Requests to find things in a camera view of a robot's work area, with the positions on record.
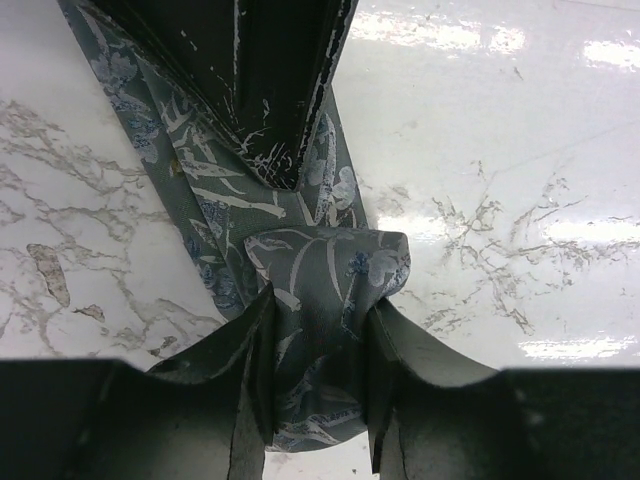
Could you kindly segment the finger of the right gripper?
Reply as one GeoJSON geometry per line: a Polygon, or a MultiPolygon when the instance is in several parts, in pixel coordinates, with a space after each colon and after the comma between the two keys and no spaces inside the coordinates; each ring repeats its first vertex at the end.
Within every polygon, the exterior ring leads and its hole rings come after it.
{"type": "Polygon", "coordinates": [[[204,109],[216,138],[249,162],[240,125],[237,61],[248,1],[86,1],[130,37],[204,109]]]}
{"type": "Polygon", "coordinates": [[[295,191],[353,19],[354,1],[237,1],[238,155],[273,189],[295,191]]]}

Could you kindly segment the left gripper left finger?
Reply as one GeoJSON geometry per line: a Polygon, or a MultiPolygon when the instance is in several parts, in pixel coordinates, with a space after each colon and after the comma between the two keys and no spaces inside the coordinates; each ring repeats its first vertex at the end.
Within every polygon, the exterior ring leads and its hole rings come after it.
{"type": "Polygon", "coordinates": [[[5,479],[259,479],[274,434],[275,296],[147,371],[1,364],[5,479]]]}

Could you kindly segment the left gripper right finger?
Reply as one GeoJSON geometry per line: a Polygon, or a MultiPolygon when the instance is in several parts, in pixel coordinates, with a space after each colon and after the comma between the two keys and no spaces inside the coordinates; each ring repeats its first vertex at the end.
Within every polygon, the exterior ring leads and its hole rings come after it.
{"type": "Polygon", "coordinates": [[[390,302],[366,320],[366,423],[382,479],[635,479],[635,368],[495,370],[390,302]]]}

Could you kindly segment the blue grey floral tie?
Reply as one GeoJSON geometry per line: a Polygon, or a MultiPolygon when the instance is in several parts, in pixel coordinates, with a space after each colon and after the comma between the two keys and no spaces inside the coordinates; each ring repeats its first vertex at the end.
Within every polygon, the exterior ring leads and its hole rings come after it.
{"type": "Polygon", "coordinates": [[[275,297],[271,447],[298,453],[365,429],[367,312],[410,272],[407,237],[370,229],[339,124],[320,117],[297,192],[263,185],[178,87],[77,1],[66,20],[220,313],[275,297]]]}

